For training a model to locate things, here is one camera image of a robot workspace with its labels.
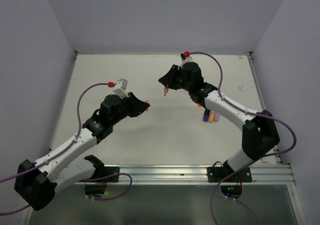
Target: gray wall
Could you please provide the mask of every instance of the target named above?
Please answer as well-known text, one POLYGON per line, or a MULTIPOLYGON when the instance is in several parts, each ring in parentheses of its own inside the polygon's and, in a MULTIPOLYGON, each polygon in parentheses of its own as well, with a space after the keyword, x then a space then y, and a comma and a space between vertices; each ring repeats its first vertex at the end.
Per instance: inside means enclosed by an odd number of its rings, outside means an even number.
MULTIPOLYGON (((48 151, 72 68, 73 50, 48 0, 0 0, 0 178, 48 151)), ((24 205, 14 180, 0 184, 0 212, 24 205)))
MULTIPOLYGON (((320 0, 283 0, 253 62, 266 107, 295 130, 290 162, 302 207, 310 225, 319 224, 320 198, 320 0)), ((281 148, 292 143, 279 126, 281 148)))
POLYGON ((253 51, 282 0, 49 0, 86 53, 253 51))

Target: metal frame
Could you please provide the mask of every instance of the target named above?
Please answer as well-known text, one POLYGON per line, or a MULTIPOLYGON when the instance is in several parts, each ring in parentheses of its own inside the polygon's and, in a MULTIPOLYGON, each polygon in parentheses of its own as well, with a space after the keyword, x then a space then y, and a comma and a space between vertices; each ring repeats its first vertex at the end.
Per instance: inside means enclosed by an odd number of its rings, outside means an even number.
MULTIPOLYGON (((209 183, 207 167, 212 165, 119 165, 121 173, 132 176, 135 185, 216 185, 209 183)), ((253 185, 294 185, 289 165, 253 165, 250 167, 253 185)), ((120 176, 118 184, 128 184, 127 176, 120 176)))
POLYGON ((294 185, 294 184, 287 185, 287 189, 288 189, 289 196, 291 199, 295 218, 296 218, 298 224, 299 225, 307 225, 308 222, 307 222, 307 219, 305 217, 305 214, 303 212, 303 209, 302 209, 299 197, 298 197, 296 185, 294 185))

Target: orange marker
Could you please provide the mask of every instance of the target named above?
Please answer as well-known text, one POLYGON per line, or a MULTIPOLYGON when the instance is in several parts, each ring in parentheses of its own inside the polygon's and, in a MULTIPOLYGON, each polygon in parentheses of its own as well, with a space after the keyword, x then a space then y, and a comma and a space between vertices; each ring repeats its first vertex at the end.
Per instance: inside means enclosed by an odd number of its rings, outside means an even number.
POLYGON ((215 120, 215 111, 210 111, 210 115, 209 115, 209 119, 208 119, 208 122, 209 123, 213 123, 215 120))

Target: black base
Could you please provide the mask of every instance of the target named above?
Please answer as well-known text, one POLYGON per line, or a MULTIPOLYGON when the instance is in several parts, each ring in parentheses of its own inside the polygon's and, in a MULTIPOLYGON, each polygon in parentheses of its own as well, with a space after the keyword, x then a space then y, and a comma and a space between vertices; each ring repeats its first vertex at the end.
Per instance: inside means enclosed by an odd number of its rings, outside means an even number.
MULTIPOLYGON (((93 155, 86 156, 84 158, 93 164, 95 167, 94 174, 91 179, 99 179, 112 174, 117 174, 120 172, 120 167, 118 166, 105 166, 102 161, 96 158, 93 155)), ((106 180, 101 180, 101 185, 96 184, 85 184, 84 192, 86 195, 95 195, 103 194, 105 192, 106 184, 108 183, 117 183, 119 181, 119 176, 110 177, 106 180)))
MULTIPOLYGON (((208 177, 208 182, 209 183, 218 183, 220 182, 223 178, 228 176, 229 174, 226 174, 226 169, 223 166, 209 166, 206 168, 206 175, 208 177)), ((251 183, 252 182, 252 176, 251 176, 251 171, 250 168, 247 167, 237 173, 236 175, 230 177, 225 183, 238 183, 238 182, 243 182, 243 183, 251 183)))
MULTIPOLYGON (((18 174, 34 168, 29 160, 23 161, 18 168, 18 174)), ((55 196, 57 184, 50 182, 46 172, 39 169, 31 171, 15 179, 14 190, 35 210, 43 209, 55 196)))
POLYGON ((229 198, 238 199, 242 194, 242 186, 221 186, 221 192, 229 198))

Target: purple cable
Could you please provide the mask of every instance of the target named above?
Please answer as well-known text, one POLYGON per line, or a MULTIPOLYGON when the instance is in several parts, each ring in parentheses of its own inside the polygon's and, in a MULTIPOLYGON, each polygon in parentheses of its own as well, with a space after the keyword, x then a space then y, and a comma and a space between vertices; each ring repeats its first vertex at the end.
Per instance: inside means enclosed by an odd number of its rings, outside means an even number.
POLYGON ((14 210, 14 211, 7 211, 7 212, 0 212, 0 216, 7 216, 7 215, 12 215, 12 214, 16 214, 16 213, 19 213, 25 209, 27 209, 28 207, 30 207, 30 205, 26 205, 26 206, 23 206, 22 208, 19 208, 17 210, 14 210))
MULTIPOLYGON (((190 52, 190 55, 193 55, 193 54, 195 54, 195 55, 196 55, 196 54, 206 55, 206 56, 212 58, 212 59, 216 62, 216 64, 217 64, 218 67, 219 67, 219 70, 220 70, 220 81, 219 81, 219 85, 218 85, 218 94, 219 94, 219 96, 220 96, 221 98, 223 98, 223 95, 222 95, 222 93, 221 93, 221 85, 222 85, 222 81, 223 81, 223 78, 224 78, 224 73, 223 73, 223 71, 222 71, 222 67, 221 67, 219 61, 218 61, 214 56, 212 56, 212 55, 210 55, 209 53, 206 53, 206 52, 202 52, 202 51, 190 52)), ((223 100, 224 100, 227 104, 229 104, 231 107, 233 107, 234 109, 237 109, 238 111, 240 111, 240 112, 242 112, 242 113, 245 113, 245 112, 246 112, 244 109, 238 107, 237 105, 233 104, 232 102, 228 101, 227 99, 224 98, 223 100)), ((270 157, 270 156, 274 156, 274 155, 284 154, 284 153, 287 153, 287 152, 291 151, 292 149, 294 149, 294 147, 295 147, 296 144, 297 144, 297 136, 296 136, 295 132, 293 131, 293 129, 292 129, 287 123, 285 123, 284 121, 282 121, 282 120, 280 120, 280 119, 278 119, 278 118, 275 118, 275 117, 272 117, 272 116, 263 115, 263 114, 259 114, 259 113, 247 112, 247 114, 252 115, 252 116, 257 116, 257 117, 265 118, 265 119, 271 119, 271 120, 273 120, 273 121, 276 121, 276 122, 284 125, 284 126, 290 131, 290 133, 291 133, 292 136, 293 136, 293 143, 292 143, 292 145, 291 145, 288 149, 285 149, 285 150, 280 151, 280 152, 274 152, 274 153, 266 154, 266 155, 264 155, 263 157, 270 157)), ((253 163, 255 163, 255 161, 248 163, 247 165, 241 167, 241 168, 240 168, 239 170, 237 170, 237 171, 234 171, 233 173, 231 173, 230 175, 228 175, 228 176, 226 176, 224 179, 222 179, 222 180, 215 186, 215 188, 214 188, 214 190, 213 190, 213 192, 212 192, 212 194, 211 194, 211 198, 210 198, 210 212, 211 212, 211 216, 212 216, 214 222, 216 223, 216 225, 219 225, 219 224, 218 224, 218 221, 217 221, 217 219, 216 219, 216 217, 215 217, 215 215, 214 215, 213 200, 214 200, 215 193, 217 192, 219 186, 221 185, 221 183, 223 183, 223 182, 226 181, 227 179, 231 178, 232 176, 234 176, 235 174, 237 174, 237 173, 240 172, 241 170, 243 170, 243 169, 251 166, 253 163)), ((246 205, 246 204, 245 204, 244 202, 242 202, 242 201, 239 201, 239 200, 238 200, 237 202, 239 202, 240 204, 242 204, 242 205, 244 205, 245 207, 247 207, 247 208, 254 214, 254 217, 255 217, 255 219, 256 219, 256 223, 259 225, 260 222, 259 222, 258 216, 257 216, 257 214, 254 212, 254 210, 252 210, 248 205, 246 205)))
POLYGON ((120 193, 120 194, 118 194, 118 195, 116 195, 116 196, 113 196, 113 197, 108 197, 108 198, 101 198, 101 197, 94 197, 94 196, 91 197, 91 198, 93 198, 94 200, 110 201, 110 200, 113 200, 113 199, 120 198, 121 196, 125 195, 125 194, 129 191, 129 189, 131 188, 131 185, 132 185, 132 177, 131 177, 129 174, 120 172, 120 173, 115 173, 115 174, 108 175, 108 176, 104 176, 104 177, 100 177, 100 178, 85 179, 85 180, 82 180, 82 182, 95 182, 95 181, 100 181, 100 180, 109 179, 109 178, 112 178, 112 177, 115 177, 115 176, 119 176, 119 175, 124 175, 124 176, 127 176, 127 177, 130 178, 130 184, 129 184, 129 186, 127 187, 126 190, 124 190, 122 193, 120 193))
MULTIPOLYGON (((85 93, 94 88, 94 87, 97 87, 97 86, 100 86, 100 85, 107 85, 108 86, 108 83, 96 83, 96 84, 93 84, 91 85, 90 87, 88 87, 86 90, 83 91, 83 93, 80 95, 79 99, 78 99, 78 102, 77 102, 77 105, 76 105, 76 116, 77 116, 77 119, 78 119, 78 131, 75 135, 75 139, 78 139, 79 135, 80 135, 80 132, 81 132, 81 128, 82 128, 82 124, 81 124, 81 118, 80 118, 80 102, 81 102, 81 99, 83 98, 83 96, 85 95, 85 93)), ((51 158, 48 159, 48 162, 56 159, 57 157, 59 157, 60 155, 62 155, 63 153, 65 153, 69 148, 71 148, 71 146, 75 143, 75 141, 72 141, 65 149, 63 149, 61 152, 57 153, 56 155, 52 156, 51 158)), ((29 169, 29 170, 26 170, 26 171, 23 171, 23 172, 20 172, 20 173, 17 173, 15 175, 12 175, 12 176, 8 176, 8 177, 5 177, 3 179, 0 179, 0 184, 1 183, 4 183, 6 181, 9 181, 11 179, 14 179, 14 178, 17 178, 17 177, 20 177, 22 175, 25 175, 25 174, 28 174, 40 167, 42 167, 43 165, 45 165, 46 163, 43 162, 43 163, 40 163, 39 165, 29 169)), ((18 212, 21 212, 22 210, 28 208, 30 205, 26 205, 22 208, 19 208, 17 210, 14 210, 14 211, 8 211, 8 212, 0 212, 0 216, 7 216, 7 215, 11 215, 11 214, 16 214, 18 212)))

